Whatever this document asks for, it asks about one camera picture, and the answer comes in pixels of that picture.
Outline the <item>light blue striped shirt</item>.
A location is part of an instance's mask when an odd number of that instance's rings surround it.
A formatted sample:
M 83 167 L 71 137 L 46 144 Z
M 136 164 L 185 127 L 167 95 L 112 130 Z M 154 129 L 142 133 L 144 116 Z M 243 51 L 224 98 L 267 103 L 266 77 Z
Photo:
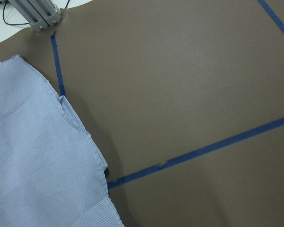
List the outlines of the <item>light blue striped shirt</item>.
M 65 96 L 0 61 L 0 227 L 121 227 L 107 163 Z

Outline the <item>aluminium frame post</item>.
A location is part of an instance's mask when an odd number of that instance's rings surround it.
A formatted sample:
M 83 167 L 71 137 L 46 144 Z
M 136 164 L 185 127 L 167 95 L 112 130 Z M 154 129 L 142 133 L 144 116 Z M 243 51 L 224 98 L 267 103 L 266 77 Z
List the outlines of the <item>aluminium frame post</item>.
M 61 22 L 60 8 L 52 0 L 9 0 L 36 32 Z

